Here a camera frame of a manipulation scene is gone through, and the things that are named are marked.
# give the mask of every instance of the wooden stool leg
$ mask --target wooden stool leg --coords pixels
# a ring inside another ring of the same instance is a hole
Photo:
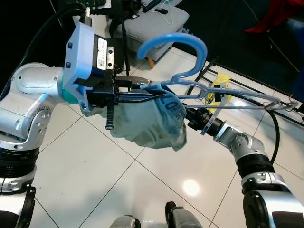
[[[154,61],[153,61],[153,59],[148,58],[148,62],[149,62],[150,68],[153,69],[154,68]]]

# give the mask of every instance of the gray ottoman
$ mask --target gray ottoman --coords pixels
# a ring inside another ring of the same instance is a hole
[[[171,14],[169,5],[164,4],[168,13],[163,14],[169,23],[171,21]],[[158,12],[146,12],[143,13],[142,10],[138,13],[140,16],[131,20],[125,21],[125,30],[127,33],[127,42],[129,49],[131,51],[137,52],[139,46],[145,41],[168,33],[182,32],[183,25],[189,18],[189,14],[179,8],[171,6],[173,15],[173,24],[169,25]],[[114,37],[122,37],[122,26],[119,25],[114,32]],[[154,62],[158,60],[168,48],[172,46],[172,43],[166,43],[158,45],[151,49],[147,58],[149,60],[150,68],[154,67]]]

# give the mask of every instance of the barcode sticker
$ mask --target barcode sticker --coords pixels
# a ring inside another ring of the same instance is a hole
[[[98,52],[97,52],[97,68],[101,70],[106,69],[106,51],[107,42],[105,39],[98,38]]]

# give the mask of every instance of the black cable bundle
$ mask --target black cable bundle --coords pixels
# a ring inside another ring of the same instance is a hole
[[[203,78],[204,80],[212,83],[211,80],[207,79],[206,77],[202,76],[201,78]],[[254,99],[251,99],[251,98],[248,98],[248,97],[245,97],[245,96],[242,96],[242,95],[236,95],[236,94],[227,94],[227,95],[232,95],[232,96],[235,96],[237,98],[240,98],[240,99],[243,99],[243,100],[246,100],[246,101],[249,101],[257,106],[264,106],[263,104],[259,103],[258,101],[254,100]],[[274,122],[274,126],[275,126],[275,149],[274,149],[274,153],[272,155],[272,158],[270,160],[271,164],[273,164],[276,160],[276,156],[277,156],[277,152],[279,150],[279,145],[280,145],[280,128],[279,128],[279,124],[277,122],[277,119],[276,119],[276,116],[274,114],[274,111],[272,110],[265,110],[266,112],[269,113],[269,115],[271,116],[273,122]]]
[[[38,43],[38,41],[41,39],[41,37],[43,36],[43,34],[48,30],[48,28],[54,23],[56,22],[59,18],[69,15],[69,16],[76,16],[76,15],[81,15],[85,12],[86,10],[86,6],[82,3],[74,3],[74,4],[70,4],[69,6],[58,10],[56,13],[54,13],[53,16],[51,16],[42,26],[41,28],[38,30],[38,32],[35,34],[35,36],[33,37],[33,39],[31,40],[27,50],[25,51],[23,57],[21,58],[19,64],[17,65],[17,67],[15,68],[15,70],[13,71],[13,74],[15,73],[15,71],[21,67],[22,65],[26,64],[29,57],[32,55],[34,48],[36,46],[36,44]],[[7,95],[7,93],[10,90],[10,79],[9,78],[8,82],[6,83],[3,91],[0,94],[0,101]]]

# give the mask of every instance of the wire hanger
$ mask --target wire hanger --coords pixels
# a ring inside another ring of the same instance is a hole
[[[226,95],[245,95],[245,96],[252,96],[252,97],[259,97],[266,100],[269,100],[271,103],[268,104],[265,107],[260,106],[215,106],[215,105],[185,105],[185,107],[192,107],[192,108],[223,108],[223,109],[268,109],[268,110],[274,110],[274,109],[288,109],[293,108],[297,106],[297,102],[291,102],[287,106],[276,106],[278,103],[280,103],[280,99],[274,96],[262,94],[262,93],[256,93],[251,92],[247,90],[241,90],[241,89],[228,89],[228,88],[213,88],[213,87],[207,87],[199,82],[190,81],[190,80],[184,80],[181,78],[186,78],[191,75],[194,75],[195,73],[199,72],[206,62],[207,57],[207,47],[205,43],[190,34],[185,33],[172,33],[172,34],[166,34],[162,36],[158,36],[155,38],[152,38],[146,42],[144,42],[138,49],[137,57],[139,59],[144,59],[146,54],[150,49],[153,47],[167,43],[167,42],[180,42],[184,44],[188,44],[192,46],[196,52],[197,52],[197,60],[195,62],[195,66],[193,69],[184,72],[184,73],[178,73],[175,74],[171,80],[168,81],[162,81],[162,86],[169,86],[174,84],[182,84],[182,85],[189,85],[189,86],[195,86],[200,89],[200,93],[198,95],[178,95],[177,97],[179,99],[203,99],[206,98],[209,93],[221,93]],[[150,83],[150,84],[144,84],[141,85],[141,89],[154,89],[157,88],[156,83]]]

